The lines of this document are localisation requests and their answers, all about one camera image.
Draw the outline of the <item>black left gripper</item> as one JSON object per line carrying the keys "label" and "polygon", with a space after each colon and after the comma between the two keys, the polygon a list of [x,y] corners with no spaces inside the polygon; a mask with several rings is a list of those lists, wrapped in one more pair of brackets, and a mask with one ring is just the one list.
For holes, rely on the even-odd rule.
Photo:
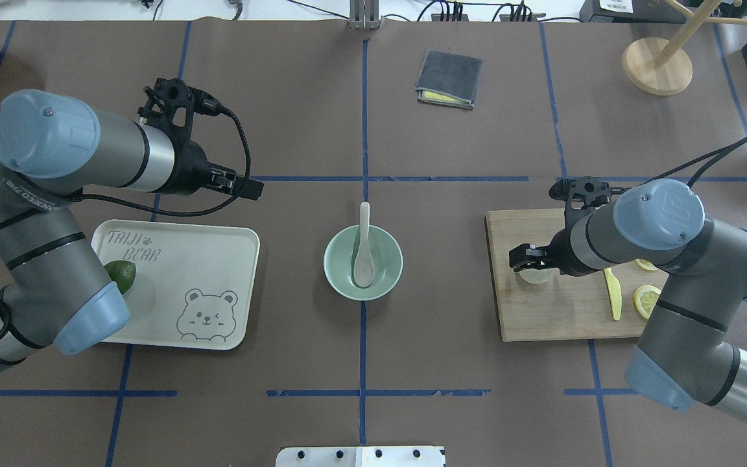
{"label": "black left gripper", "polygon": [[258,200],[264,186],[260,180],[208,162],[206,153],[194,141],[187,142],[185,148],[179,151],[169,177],[170,195],[192,195],[196,190],[205,188],[233,198]]}

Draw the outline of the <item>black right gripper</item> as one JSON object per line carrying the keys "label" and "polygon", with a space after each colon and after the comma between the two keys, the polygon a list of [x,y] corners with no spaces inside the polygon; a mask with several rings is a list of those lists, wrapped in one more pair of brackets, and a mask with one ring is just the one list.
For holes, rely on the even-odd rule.
{"label": "black right gripper", "polygon": [[516,273],[545,270],[547,267],[558,269],[560,274],[570,277],[584,277],[592,273],[592,269],[573,252],[569,230],[559,231],[547,246],[538,248],[531,243],[522,243],[509,251],[509,257],[510,268]]}

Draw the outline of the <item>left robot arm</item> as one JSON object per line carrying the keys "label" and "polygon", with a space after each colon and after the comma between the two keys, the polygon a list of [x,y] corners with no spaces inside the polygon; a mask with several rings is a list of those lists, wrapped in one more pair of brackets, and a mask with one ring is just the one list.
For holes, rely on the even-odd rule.
{"label": "left robot arm", "polygon": [[[238,198],[257,200],[245,130],[233,110],[178,78],[145,88],[137,119],[74,97],[19,90],[0,107],[0,258],[12,283],[0,287],[0,374],[54,346],[75,355],[127,325],[118,285],[71,213],[98,200],[154,213],[211,215]],[[175,212],[87,186],[187,196],[226,195],[210,209]]]}

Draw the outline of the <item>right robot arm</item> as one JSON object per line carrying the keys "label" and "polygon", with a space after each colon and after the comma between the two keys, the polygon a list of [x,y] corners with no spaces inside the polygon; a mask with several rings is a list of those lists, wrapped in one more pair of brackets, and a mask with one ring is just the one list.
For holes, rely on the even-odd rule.
{"label": "right robot arm", "polygon": [[726,342],[747,302],[747,230],[711,218],[691,187],[671,178],[634,188],[562,178],[549,196],[564,203],[563,230],[543,247],[511,249],[510,268],[584,277],[641,258],[666,272],[626,383],[675,411],[698,402],[747,423],[747,351]]}

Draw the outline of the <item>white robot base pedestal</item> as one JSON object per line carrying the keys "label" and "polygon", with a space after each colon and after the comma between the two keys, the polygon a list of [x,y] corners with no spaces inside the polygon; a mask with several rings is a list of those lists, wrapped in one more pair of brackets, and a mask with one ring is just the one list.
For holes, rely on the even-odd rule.
{"label": "white robot base pedestal", "polygon": [[446,466],[440,446],[288,447],[276,466]]}

